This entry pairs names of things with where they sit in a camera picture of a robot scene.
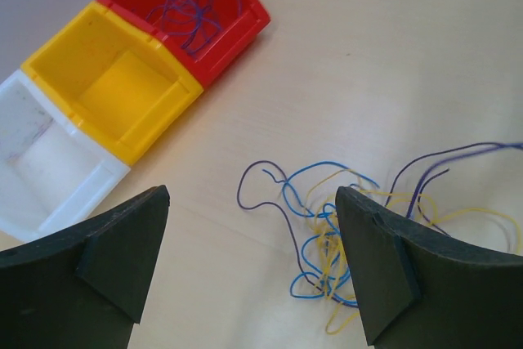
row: white plastic container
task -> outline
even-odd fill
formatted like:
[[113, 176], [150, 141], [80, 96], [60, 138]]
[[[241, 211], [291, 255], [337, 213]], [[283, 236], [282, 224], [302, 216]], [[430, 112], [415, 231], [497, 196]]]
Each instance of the white plastic container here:
[[71, 226], [129, 169], [22, 71], [0, 85], [0, 230], [29, 242]]

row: yellow bin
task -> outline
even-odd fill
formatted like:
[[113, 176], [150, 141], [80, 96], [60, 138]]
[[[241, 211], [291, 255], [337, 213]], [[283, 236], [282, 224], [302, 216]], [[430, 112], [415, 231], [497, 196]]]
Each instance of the yellow bin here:
[[203, 92], [160, 41], [97, 2], [22, 70], [74, 124], [127, 165]]

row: table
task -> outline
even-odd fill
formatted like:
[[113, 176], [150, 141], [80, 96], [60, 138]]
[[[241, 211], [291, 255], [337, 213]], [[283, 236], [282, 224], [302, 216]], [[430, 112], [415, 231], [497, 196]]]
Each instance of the table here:
[[[9, 11], [0, 21], [2, 77], [87, 1], [0, 0]], [[366, 347], [359, 319], [328, 336], [334, 305], [288, 295], [297, 267], [284, 220], [273, 208], [238, 208], [242, 171], [257, 159], [289, 172], [334, 159], [387, 186], [420, 154], [521, 139], [521, 0], [262, 1], [270, 27], [97, 209], [159, 184], [171, 194], [130, 349]], [[25, 36], [14, 35], [18, 29]], [[443, 209], [479, 204], [516, 216], [523, 207], [518, 159], [506, 153], [457, 165], [431, 195]], [[423, 168], [407, 176], [405, 190]], [[298, 185], [307, 190], [312, 179]], [[278, 187], [258, 171], [244, 198], [277, 199]], [[304, 239], [306, 228], [293, 220]], [[486, 220], [450, 229], [502, 247], [503, 234]], [[15, 244], [0, 237], [2, 249]]]

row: plastic bin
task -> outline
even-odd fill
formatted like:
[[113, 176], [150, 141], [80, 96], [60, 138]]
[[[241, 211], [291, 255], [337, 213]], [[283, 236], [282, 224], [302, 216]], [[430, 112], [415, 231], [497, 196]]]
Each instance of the plastic bin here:
[[29, 242], [73, 225], [128, 171], [24, 73], [0, 85], [0, 230]]
[[[163, 20], [162, 13], [150, 13], [165, 0], [97, 0], [126, 21], [154, 35], [202, 83], [209, 84], [270, 22], [258, 0], [212, 0], [214, 17], [222, 27], [202, 50], [189, 55], [181, 46], [188, 25]], [[208, 0], [197, 0], [203, 6]]]
[[127, 165], [203, 91], [159, 41], [96, 2], [22, 70], [73, 124]]

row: red bin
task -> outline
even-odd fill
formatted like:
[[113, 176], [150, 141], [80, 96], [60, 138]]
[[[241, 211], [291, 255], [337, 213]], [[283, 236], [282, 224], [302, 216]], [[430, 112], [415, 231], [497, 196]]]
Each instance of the red bin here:
[[259, 0], [97, 1], [155, 36], [203, 87], [270, 22]]

